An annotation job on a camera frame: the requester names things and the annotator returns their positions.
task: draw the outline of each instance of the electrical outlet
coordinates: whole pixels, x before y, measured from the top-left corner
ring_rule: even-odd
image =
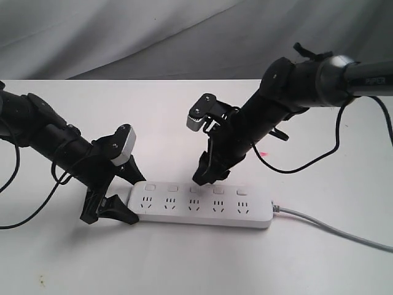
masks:
[[[200,205],[199,205],[199,199],[193,198],[190,199],[190,203],[189,203],[189,210],[190,211],[199,211],[200,210]]]
[[[271,200],[260,187],[141,181],[128,207],[140,221],[263,229],[273,218]]]
[[[213,212],[224,212],[224,201],[215,200],[213,201]]]
[[[248,202],[238,202],[239,214],[248,214],[250,209],[248,208]]]
[[[176,208],[175,201],[176,201],[176,198],[174,198],[174,197],[173,198],[166,198],[164,208],[166,210],[174,210]]]
[[[152,207],[153,197],[143,197],[141,201],[141,208],[150,209]]]

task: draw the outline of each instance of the wire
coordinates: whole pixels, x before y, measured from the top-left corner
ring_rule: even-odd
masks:
[[[332,226],[330,226],[330,225],[328,225],[328,224],[326,224],[326,223],[324,223],[324,222],[322,222],[322,221],[320,221],[320,220],[318,220],[316,218],[308,216],[307,214],[304,214],[304,213],[301,213],[301,212],[298,212],[298,211],[295,211],[295,210],[283,208],[283,207],[280,207],[278,205],[273,205],[273,212],[275,212],[275,213],[283,212],[283,213],[291,214],[291,215],[294,215],[294,216],[306,219],[306,220],[308,220],[308,221],[310,221],[312,223],[315,223],[316,225],[321,227],[321,229],[324,229],[327,232],[330,232],[331,234],[335,234],[335,235],[338,235],[340,237],[347,238],[348,240],[352,240],[352,241],[354,241],[356,243],[360,243],[360,244],[363,244],[363,245],[366,245],[366,246],[369,246],[369,247],[372,247],[372,248],[375,248],[375,249],[379,249],[379,250],[383,250],[383,251],[387,251],[387,252],[393,253],[393,247],[392,246],[387,246],[387,245],[384,245],[384,244],[380,244],[380,243],[377,243],[377,242],[373,242],[373,241],[367,240],[367,239],[362,238],[362,237],[358,237],[356,235],[349,234],[347,232],[343,232],[342,230],[336,229],[336,228],[334,228],[334,227],[332,227]]]
[[[78,138],[74,138],[73,140],[69,140],[69,141],[66,141],[66,142],[62,143],[61,145],[59,145],[56,148],[56,151],[53,153],[53,160],[52,160],[52,164],[50,166],[50,173],[52,174],[52,177],[53,177],[53,179],[56,182],[58,181],[58,178],[57,178],[57,175],[56,175],[56,166],[57,166],[58,155],[67,145],[69,145],[70,143],[73,143],[73,142],[75,142],[77,140],[78,140]],[[62,181],[60,183],[60,185],[64,186],[65,184],[67,184],[71,180],[71,178],[72,178],[72,175],[69,175],[66,178],[66,180],[64,180],[64,181]]]
[[[387,129],[389,132],[389,137],[392,141],[392,145],[393,145],[393,128],[392,128],[392,121],[391,121],[391,117],[389,115],[389,111],[387,110],[387,107],[384,105],[384,103],[376,96],[369,96],[370,98],[372,98],[373,100],[375,100],[379,106],[381,107],[385,119],[386,119],[386,125],[387,125]],[[281,170],[281,169],[277,169],[276,167],[270,165],[268,162],[266,162],[265,159],[262,158],[262,156],[259,154],[259,151],[257,149],[257,147],[255,146],[255,143],[251,141],[251,146],[252,149],[254,150],[255,154],[257,155],[258,159],[265,164],[268,168],[272,169],[275,172],[281,173],[281,174],[293,174],[299,171],[302,171],[308,167],[310,167],[312,164],[315,164],[316,162],[334,154],[338,148],[340,147],[340,124],[341,124],[341,117],[343,116],[343,112],[345,110],[345,108],[347,107],[347,105],[352,101],[352,99],[348,100],[347,102],[345,102],[345,104],[342,105],[342,107],[340,108],[340,110],[338,111],[337,114],[337,119],[336,119],[336,127],[335,127],[335,139],[336,139],[336,143],[333,149],[331,149],[329,152],[326,152],[323,155],[320,155],[319,157],[315,158],[314,160],[308,162],[307,164],[297,168],[297,169],[293,169],[293,170]]]
[[[0,193],[1,193],[2,191],[4,191],[12,183],[12,181],[14,181],[16,175],[18,174],[19,167],[20,167],[20,150],[19,150],[19,145],[18,145],[17,138],[16,138],[15,134],[12,132],[11,127],[2,118],[0,118],[0,122],[2,122],[4,124],[4,126],[7,129],[7,131],[10,133],[10,136],[11,136],[11,139],[12,139],[12,144],[14,144],[14,147],[15,147],[15,155],[16,155],[16,163],[15,163],[14,172],[11,174],[11,177],[8,179],[8,181],[5,183],[5,185],[3,185],[0,188]]]
[[[49,200],[52,198],[52,196],[54,195],[54,193],[56,192],[58,186],[61,184],[62,180],[64,179],[64,177],[66,177],[67,173],[69,171],[71,171],[71,169],[73,169],[77,164],[79,164],[81,161],[85,160],[87,158],[87,156],[79,159],[78,161],[76,161],[74,164],[72,164],[58,179],[58,181],[56,182],[55,186],[53,187],[53,189],[50,191],[48,197],[45,199],[45,201],[41,204],[40,207],[38,207],[38,209],[29,217],[27,217],[25,220],[18,222],[16,224],[12,224],[9,226],[0,226],[0,230],[1,229],[14,229],[16,227],[22,226],[25,223],[27,223],[28,221],[32,220],[45,206],[46,204],[49,202]]]
[[[383,112],[385,119],[386,119],[387,131],[389,132],[389,137],[391,139],[392,146],[393,146],[393,127],[392,127],[392,119],[389,115],[389,111],[387,110],[387,107],[385,106],[385,104],[378,97],[376,97],[376,96],[369,96],[369,97],[372,98],[373,100],[375,100],[376,103],[378,103],[382,109],[382,112]]]

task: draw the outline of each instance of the metal bracket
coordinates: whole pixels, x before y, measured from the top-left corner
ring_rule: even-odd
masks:
[[[186,125],[197,132],[206,123],[206,131],[213,120],[218,124],[224,124],[225,116],[233,109],[229,104],[218,101],[215,95],[205,93],[190,109]]]

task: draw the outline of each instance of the white power strip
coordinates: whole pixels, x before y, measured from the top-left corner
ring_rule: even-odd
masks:
[[[265,229],[273,219],[271,199],[257,187],[141,181],[128,207],[141,221]]]

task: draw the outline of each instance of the table surface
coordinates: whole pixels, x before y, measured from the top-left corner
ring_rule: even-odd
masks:
[[[191,182],[207,137],[185,126],[205,92],[241,106],[259,81],[5,81],[35,93],[87,140],[124,123],[137,134],[134,156],[144,176]],[[393,100],[385,98],[393,113]],[[312,109],[280,125],[260,151],[276,167],[296,168],[334,145],[337,109]],[[393,152],[378,105],[359,98],[343,115],[341,147],[295,175],[267,169],[256,156],[232,169],[225,184],[262,186],[272,200],[352,234],[393,245]],[[14,148],[0,143],[0,182]],[[0,224],[34,211],[54,185],[50,162],[21,150],[15,182],[0,197]],[[127,183],[116,180],[111,192]],[[276,216],[267,230],[79,220],[86,188],[72,180],[26,225],[0,231],[2,294],[392,294],[393,255]]]

